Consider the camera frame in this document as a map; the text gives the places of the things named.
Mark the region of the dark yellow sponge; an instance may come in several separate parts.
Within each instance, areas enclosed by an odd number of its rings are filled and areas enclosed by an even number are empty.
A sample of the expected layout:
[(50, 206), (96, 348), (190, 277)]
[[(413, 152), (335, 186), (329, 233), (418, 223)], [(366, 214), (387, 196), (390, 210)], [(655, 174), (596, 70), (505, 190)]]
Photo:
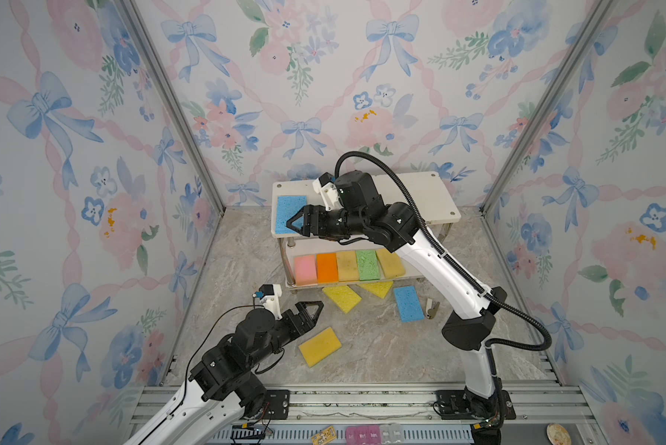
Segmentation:
[(394, 279), (406, 274), (403, 262), (397, 254), (380, 248), (376, 250), (376, 256), (385, 278)]

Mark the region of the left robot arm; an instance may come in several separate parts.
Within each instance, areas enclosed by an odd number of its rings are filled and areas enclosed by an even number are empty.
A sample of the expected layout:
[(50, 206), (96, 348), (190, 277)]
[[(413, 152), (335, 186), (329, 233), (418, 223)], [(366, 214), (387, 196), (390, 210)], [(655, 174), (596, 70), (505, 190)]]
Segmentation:
[(254, 373), (269, 356), (312, 331), (323, 302), (300, 301), (279, 320), (258, 307), (193, 365), (171, 399), (128, 444), (204, 444), (220, 430), (264, 413), (266, 387)]

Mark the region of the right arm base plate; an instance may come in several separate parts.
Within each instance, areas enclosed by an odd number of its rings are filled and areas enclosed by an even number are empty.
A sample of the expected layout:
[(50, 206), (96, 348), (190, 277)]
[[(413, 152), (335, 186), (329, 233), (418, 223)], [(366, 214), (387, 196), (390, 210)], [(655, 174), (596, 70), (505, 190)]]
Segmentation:
[(464, 389), (441, 389), (435, 393), (433, 409), (442, 420), (481, 421), (492, 418), (499, 407), (504, 412), (505, 420), (516, 420), (517, 414), (509, 393), (502, 390), (502, 402), (498, 404), (498, 396), (489, 400)]

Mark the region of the blue sponge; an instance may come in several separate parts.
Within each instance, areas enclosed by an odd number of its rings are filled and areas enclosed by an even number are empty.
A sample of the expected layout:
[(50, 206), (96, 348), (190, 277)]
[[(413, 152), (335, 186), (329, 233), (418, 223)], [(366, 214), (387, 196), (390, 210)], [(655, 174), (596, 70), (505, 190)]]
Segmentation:
[(275, 234), (296, 235), (295, 231), (288, 228), (287, 222), (306, 204), (306, 196), (279, 196), (275, 216)]
[(393, 294), (403, 323), (421, 321), (425, 318), (414, 287), (396, 287)]

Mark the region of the green sponge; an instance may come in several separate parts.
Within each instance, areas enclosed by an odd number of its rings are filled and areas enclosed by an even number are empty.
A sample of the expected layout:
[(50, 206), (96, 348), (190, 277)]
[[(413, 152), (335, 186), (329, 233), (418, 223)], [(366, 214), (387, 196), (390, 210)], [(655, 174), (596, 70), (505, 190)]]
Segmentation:
[(357, 250), (355, 256), (360, 281), (377, 281), (380, 279), (375, 250)]

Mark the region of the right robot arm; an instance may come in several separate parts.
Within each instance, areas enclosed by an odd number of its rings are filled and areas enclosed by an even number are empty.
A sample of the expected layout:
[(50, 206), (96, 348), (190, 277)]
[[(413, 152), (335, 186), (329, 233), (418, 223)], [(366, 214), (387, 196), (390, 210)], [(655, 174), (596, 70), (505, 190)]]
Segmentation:
[(286, 220), (288, 230), (341, 245), (363, 239), (412, 264), (451, 304), (442, 329), (460, 352), (465, 397), (477, 419), (500, 422), (505, 406), (494, 360), (485, 342), (492, 333), (498, 306), (494, 290), (462, 266), (428, 228), (405, 183), (391, 174), (403, 201), (388, 203), (372, 175), (352, 171), (338, 178), (323, 174), (313, 183), (321, 204), (306, 204)]

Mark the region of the yellow sponge bottom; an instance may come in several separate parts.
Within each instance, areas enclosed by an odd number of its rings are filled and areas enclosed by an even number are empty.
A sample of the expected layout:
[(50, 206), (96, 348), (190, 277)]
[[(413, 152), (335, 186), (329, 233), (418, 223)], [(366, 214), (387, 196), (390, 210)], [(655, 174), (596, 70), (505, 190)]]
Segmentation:
[(336, 261), (340, 282), (357, 282), (359, 280), (357, 256), (354, 250), (337, 252)]

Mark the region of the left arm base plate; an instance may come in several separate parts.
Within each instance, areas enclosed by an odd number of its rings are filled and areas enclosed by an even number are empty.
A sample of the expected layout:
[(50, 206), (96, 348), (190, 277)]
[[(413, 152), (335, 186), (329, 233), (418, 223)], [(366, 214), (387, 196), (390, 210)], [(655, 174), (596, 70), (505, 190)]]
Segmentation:
[(290, 395), (287, 389), (268, 389), (245, 397), (240, 406), (247, 420), (287, 420), (290, 412)]

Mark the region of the white two-tier shelf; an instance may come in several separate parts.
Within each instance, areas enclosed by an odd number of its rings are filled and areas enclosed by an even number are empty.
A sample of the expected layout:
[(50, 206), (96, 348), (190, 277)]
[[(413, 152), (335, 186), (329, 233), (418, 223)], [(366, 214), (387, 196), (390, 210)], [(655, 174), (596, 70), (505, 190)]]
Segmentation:
[(387, 174), (349, 172), (342, 196), (327, 210), (325, 198), (316, 192), (317, 180), (278, 182), (273, 185), (272, 234), (292, 289), (320, 287), (301, 281), (295, 259), (333, 252), (400, 248), (418, 227), (414, 210), (397, 183)]

